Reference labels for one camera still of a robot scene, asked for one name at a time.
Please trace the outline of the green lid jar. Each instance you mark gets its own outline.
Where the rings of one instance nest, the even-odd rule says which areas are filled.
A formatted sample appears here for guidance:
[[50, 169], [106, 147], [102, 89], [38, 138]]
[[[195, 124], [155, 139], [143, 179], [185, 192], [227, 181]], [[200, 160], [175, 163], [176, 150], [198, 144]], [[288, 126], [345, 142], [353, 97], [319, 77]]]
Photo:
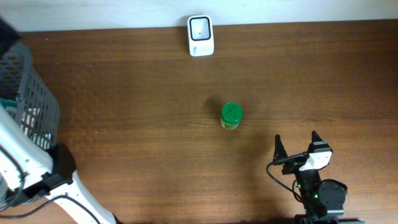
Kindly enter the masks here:
[[242, 118], [243, 109], [235, 102], [227, 103], [221, 109], [220, 124], [227, 130], [236, 129]]

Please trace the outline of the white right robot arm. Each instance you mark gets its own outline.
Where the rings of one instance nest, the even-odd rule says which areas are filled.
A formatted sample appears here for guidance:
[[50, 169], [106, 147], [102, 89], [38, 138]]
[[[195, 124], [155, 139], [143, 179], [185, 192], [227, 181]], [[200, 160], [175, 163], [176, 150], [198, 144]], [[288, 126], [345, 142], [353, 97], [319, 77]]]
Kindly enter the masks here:
[[[305, 152], [287, 154], [280, 135], [275, 135], [272, 162], [266, 167], [269, 177], [291, 192], [303, 205], [305, 213], [296, 215], [294, 223], [362, 223], [358, 219], [342, 219], [348, 187], [334, 179], [321, 179], [319, 171], [329, 163], [333, 150], [316, 131], [312, 131], [311, 143]], [[281, 173], [294, 175], [290, 187], [276, 179], [269, 171], [272, 166], [282, 166]]]

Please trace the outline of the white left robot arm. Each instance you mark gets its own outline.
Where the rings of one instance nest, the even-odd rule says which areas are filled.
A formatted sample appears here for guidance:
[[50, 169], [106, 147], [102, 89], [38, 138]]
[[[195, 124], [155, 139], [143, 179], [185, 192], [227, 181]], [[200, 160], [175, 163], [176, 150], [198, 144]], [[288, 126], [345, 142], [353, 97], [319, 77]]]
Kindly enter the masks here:
[[1, 100], [4, 208], [46, 198], [77, 223], [119, 223], [83, 185], [70, 150], [56, 144], [57, 104]]

